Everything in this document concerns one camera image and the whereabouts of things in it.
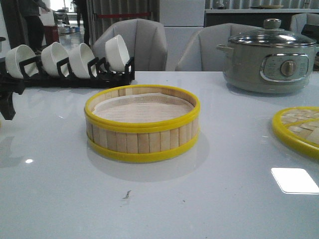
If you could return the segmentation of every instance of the glossy table surface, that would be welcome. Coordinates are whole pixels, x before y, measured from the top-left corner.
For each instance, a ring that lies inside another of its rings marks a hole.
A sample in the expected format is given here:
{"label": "glossy table surface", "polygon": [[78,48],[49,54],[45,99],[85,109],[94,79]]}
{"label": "glossy table surface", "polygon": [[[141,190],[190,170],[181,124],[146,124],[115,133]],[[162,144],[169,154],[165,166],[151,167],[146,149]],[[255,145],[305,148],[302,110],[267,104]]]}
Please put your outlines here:
{"label": "glossy table surface", "polygon": [[284,192],[272,174],[304,169],[319,185],[319,161],[271,128],[279,110],[319,106],[318,73],[286,95],[236,89],[221,72],[136,72],[132,84],[196,94],[197,144],[166,161],[117,162],[87,144],[84,104],[101,89],[14,93],[15,117],[0,118],[1,239],[319,238],[319,195],[299,178],[301,191]]}

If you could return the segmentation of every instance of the yellow plastic band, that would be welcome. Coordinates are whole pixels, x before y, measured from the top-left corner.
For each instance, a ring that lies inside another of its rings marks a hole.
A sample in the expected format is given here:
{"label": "yellow plastic band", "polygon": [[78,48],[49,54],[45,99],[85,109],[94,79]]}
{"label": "yellow plastic band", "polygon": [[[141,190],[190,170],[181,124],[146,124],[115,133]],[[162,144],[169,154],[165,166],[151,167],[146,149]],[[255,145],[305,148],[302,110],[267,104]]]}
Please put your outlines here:
{"label": "yellow plastic band", "polygon": [[180,147],[173,148],[166,151],[156,152],[156,153],[122,153],[117,152],[113,150],[109,150],[107,148],[103,148],[97,144],[95,144],[90,138],[88,138],[88,141],[92,148],[100,153],[103,156],[110,157],[113,159],[117,159],[120,161],[126,161],[126,162],[137,162],[137,163],[148,163],[148,162],[156,162],[161,160],[170,159],[173,157],[176,157],[186,151],[188,151],[190,148],[192,148],[198,140],[198,133],[194,138],[192,138],[187,143],[181,145]]}
{"label": "yellow plastic band", "polygon": [[[100,117],[94,115],[89,110],[90,103],[94,99],[99,97],[100,95],[111,92],[111,91],[117,91],[120,89],[135,88],[135,87],[139,87],[139,88],[143,88],[143,87],[166,88],[166,89],[170,89],[170,90],[180,91],[180,92],[183,92],[184,94],[187,94],[190,97],[192,97],[195,100],[196,104],[190,112],[188,112],[187,114],[185,114],[183,116],[180,116],[180,117],[177,117],[177,118],[174,118],[171,120],[169,119],[169,120],[152,122],[152,123],[116,122],[116,121],[100,118]],[[122,86],[122,87],[111,88],[111,89],[102,91],[100,93],[97,93],[96,95],[92,96],[86,102],[84,112],[85,112],[85,116],[86,116],[87,120],[91,124],[94,124],[100,128],[104,128],[104,129],[116,131],[116,132],[126,132],[126,133],[152,133],[152,132],[166,131],[166,130],[170,130],[170,129],[174,129],[174,128],[179,128],[185,124],[192,122],[199,115],[200,103],[199,103],[199,100],[198,100],[196,95],[194,95],[191,92],[188,92],[184,89],[177,88],[177,87],[162,86],[162,85],[132,85],[132,86]]]}
{"label": "yellow plastic band", "polygon": [[319,119],[311,119],[311,120],[299,121],[299,122],[288,123],[288,124],[282,123],[281,117],[285,112],[291,111],[291,110],[298,110],[298,109],[300,110],[308,109],[308,110],[315,110],[315,111],[319,110],[318,107],[292,107],[292,108],[281,110],[277,112],[273,117],[273,120],[272,120],[273,132],[283,143],[285,143],[289,147],[309,157],[319,159],[318,144],[308,141],[305,138],[299,137],[298,135],[295,135],[288,129],[288,127],[291,125],[301,124],[301,123],[309,122],[309,121],[318,121]]}

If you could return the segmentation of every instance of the grey chair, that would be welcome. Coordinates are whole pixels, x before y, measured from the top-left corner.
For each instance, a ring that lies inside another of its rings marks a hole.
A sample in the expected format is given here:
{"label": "grey chair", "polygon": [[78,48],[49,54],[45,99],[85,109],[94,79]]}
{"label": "grey chair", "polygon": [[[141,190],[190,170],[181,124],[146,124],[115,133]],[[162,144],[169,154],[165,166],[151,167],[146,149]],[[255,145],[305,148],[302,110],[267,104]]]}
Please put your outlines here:
{"label": "grey chair", "polygon": [[135,58],[136,71],[164,71],[167,42],[164,26],[156,21],[131,19],[112,24],[93,44],[96,57],[106,57],[105,42],[121,35],[130,57]]}
{"label": "grey chair", "polygon": [[225,23],[209,26],[194,33],[179,59],[176,71],[223,71],[225,53],[216,49],[228,38],[260,27]]}
{"label": "grey chair", "polygon": [[306,24],[319,24],[319,14],[300,13],[291,17],[290,31],[301,33]]}

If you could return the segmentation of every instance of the cooker handle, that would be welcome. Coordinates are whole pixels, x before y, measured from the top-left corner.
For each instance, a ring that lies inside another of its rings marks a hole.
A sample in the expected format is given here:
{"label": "cooker handle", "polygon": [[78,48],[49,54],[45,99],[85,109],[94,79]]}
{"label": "cooker handle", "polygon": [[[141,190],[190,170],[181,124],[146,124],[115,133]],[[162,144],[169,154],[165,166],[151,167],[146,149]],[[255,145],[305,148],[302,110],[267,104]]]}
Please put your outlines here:
{"label": "cooker handle", "polygon": [[219,44],[216,46],[217,50],[221,50],[227,54],[233,54],[234,48],[228,47],[225,44]]}

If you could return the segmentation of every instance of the red box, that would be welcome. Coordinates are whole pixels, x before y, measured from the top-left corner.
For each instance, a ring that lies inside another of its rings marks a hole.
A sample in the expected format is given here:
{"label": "red box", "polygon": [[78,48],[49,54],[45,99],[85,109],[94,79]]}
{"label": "red box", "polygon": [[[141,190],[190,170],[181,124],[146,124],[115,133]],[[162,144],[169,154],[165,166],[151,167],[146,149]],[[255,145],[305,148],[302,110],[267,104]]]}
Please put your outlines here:
{"label": "red box", "polygon": [[58,26],[56,25],[46,25],[44,26],[44,36],[46,45],[51,45],[53,42],[60,42]]}

